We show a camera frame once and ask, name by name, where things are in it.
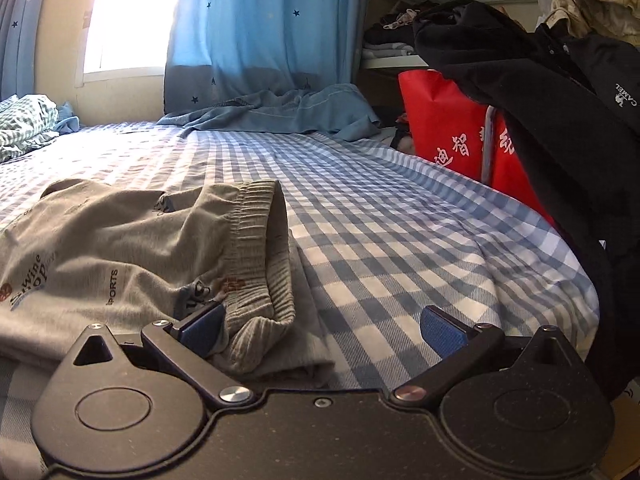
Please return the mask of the dark clothes on shelf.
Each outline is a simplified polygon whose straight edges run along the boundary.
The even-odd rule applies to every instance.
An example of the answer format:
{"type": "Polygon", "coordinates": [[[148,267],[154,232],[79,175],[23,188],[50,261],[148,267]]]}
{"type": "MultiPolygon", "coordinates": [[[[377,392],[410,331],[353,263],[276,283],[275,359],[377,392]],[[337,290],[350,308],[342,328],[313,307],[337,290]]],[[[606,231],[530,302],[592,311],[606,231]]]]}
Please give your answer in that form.
{"type": "Polygon", "coordinates": [[[413,21],[421,12],[431,11],[437,2],[426,0],[416,6],[401,6],[385,14],[363,33],[365,58],[415,55],[413,21]]]}

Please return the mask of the blue star curtain right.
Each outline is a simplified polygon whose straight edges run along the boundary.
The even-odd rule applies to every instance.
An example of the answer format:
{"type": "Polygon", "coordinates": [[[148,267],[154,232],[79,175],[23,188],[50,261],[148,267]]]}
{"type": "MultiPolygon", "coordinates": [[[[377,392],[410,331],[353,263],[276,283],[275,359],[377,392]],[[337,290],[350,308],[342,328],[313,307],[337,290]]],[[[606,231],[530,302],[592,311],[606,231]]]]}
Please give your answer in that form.
{"type": "Polygon", "coordinates": [[[259,91],[320,91],[355,77],[366,0],[178,0],[164,111],[259,91]]]}

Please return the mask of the window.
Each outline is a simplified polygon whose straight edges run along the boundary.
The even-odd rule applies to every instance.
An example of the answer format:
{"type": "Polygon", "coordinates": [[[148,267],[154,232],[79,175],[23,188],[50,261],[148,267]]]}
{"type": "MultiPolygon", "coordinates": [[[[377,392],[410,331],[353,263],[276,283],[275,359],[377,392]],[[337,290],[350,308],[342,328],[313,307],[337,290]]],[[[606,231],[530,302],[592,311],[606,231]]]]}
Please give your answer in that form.
{"type": "Polygon", "coordinates": [[[93,0],[85,82],[163,75],[178,0],[93,0]]]}

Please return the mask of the black jacket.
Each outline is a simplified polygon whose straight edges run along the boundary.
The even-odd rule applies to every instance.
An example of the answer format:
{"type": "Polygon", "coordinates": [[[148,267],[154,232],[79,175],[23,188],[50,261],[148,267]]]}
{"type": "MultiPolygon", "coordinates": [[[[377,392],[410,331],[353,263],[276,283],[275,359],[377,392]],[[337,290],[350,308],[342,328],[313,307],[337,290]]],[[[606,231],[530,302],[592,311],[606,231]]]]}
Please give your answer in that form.
{"type": "Polygon", "coordinates": [[[538,200],[596,288],[586,363],[616,398],[639,374],[639,51],[547,25],[526,32],[492,6],[469,6],[454,24],[419,21],[431,11],[414,19],[416,52],[502,111],[538,200]]]}

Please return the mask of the blue checked bed sheet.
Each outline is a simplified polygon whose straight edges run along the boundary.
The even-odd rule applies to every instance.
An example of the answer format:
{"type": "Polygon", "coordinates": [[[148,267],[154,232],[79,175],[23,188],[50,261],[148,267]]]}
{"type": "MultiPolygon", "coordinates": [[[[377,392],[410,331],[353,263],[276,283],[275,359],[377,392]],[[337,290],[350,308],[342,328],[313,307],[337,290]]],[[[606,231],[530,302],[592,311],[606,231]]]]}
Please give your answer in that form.
{"type": "Polygon", "coordinates": [[[163,191],[280,181],[334,388],[396,387],[436,363],[419,333],[429,304],[510,335],[551,323],[580,354],[597,330],[593,284],[536,211],[375,140],[87,128],[2,166],[2,220],[64,178],[163,191]]]}

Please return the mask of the red fabric bag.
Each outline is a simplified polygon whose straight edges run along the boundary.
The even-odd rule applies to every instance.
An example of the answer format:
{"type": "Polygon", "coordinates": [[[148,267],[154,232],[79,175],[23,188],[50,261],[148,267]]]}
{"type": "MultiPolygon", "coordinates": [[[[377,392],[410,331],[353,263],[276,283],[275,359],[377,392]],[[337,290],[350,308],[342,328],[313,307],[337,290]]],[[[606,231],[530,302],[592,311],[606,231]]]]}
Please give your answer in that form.
{"type": "Polygon", "coordinates": [[[402,72],[399,88],[418,156],[552,220],[529,183],[500,110],[472,101],[436,70],[402,72]]]}

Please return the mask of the blue cloth on bed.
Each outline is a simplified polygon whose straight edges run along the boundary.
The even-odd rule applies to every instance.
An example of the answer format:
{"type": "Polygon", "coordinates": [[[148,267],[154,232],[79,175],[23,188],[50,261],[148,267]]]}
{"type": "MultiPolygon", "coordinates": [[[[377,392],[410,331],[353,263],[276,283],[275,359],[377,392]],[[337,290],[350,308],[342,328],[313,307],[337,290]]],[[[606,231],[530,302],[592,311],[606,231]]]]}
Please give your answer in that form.
{"type": "Polygon", "coordinates": [[[201,131],[318,132],[349,142],[380,132],[378,116],[353,84],[291,90],[282,96],[262,90],[199,110],[167,114],[158,122],[201,131]]]}

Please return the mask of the blue curtain left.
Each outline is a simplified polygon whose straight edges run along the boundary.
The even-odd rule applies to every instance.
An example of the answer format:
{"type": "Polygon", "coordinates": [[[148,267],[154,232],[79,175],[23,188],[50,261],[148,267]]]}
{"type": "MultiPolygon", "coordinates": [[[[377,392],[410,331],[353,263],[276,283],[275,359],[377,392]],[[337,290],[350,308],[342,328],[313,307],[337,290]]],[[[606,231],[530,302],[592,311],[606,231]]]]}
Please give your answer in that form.
{"type": "Polygon", "coordinates": [[[1,99],[35,91],[35,52],[43,0],[1,0],[1,99]]]}

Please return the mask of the green checked quilt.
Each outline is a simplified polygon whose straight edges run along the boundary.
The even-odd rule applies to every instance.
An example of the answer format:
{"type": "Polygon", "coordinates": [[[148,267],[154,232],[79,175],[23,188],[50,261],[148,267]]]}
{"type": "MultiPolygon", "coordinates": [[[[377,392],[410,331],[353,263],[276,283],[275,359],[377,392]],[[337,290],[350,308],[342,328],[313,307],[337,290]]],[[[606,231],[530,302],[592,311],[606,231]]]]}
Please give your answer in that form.
{"type": "Polygon", "coordinates": [[[43,94],[10,96],[1,102],[1,161],[8,162],[52,143],[58,108],[43,94]]]}

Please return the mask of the grey printed pants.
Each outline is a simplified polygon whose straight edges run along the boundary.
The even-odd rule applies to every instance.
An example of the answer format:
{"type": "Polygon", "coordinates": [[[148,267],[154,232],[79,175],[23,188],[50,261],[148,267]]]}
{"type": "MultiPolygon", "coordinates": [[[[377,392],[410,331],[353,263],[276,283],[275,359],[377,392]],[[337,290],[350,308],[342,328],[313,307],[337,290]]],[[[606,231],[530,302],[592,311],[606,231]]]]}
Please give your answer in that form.
{"type": "Polygon", "coordinates": [[[1,352],[52,367],[92,323],[115,334],[210,302],[206,359],[247,382],[318,387],[334,365],[281,185],[168,193],[51,184],[1,232],[1,352]]]}

